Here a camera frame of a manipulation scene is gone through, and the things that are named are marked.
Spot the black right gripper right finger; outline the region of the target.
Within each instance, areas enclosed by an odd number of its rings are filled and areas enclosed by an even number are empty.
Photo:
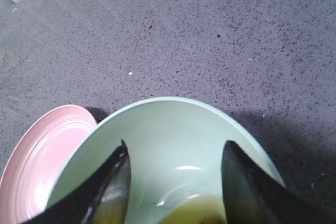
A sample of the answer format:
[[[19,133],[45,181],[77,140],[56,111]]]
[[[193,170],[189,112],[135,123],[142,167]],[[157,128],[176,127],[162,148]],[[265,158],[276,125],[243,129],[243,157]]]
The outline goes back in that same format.
[[[228,223],[335,223],[286,190],[234,141],[223,149],[222,188]]]

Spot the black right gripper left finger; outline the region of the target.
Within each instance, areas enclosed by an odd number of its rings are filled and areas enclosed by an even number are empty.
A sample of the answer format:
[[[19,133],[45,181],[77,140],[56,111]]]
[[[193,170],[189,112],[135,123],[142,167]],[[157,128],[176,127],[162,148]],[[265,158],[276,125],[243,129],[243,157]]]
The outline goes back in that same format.
[[[66,197],[25,223],[124,223],[131,167],[124,141]]]

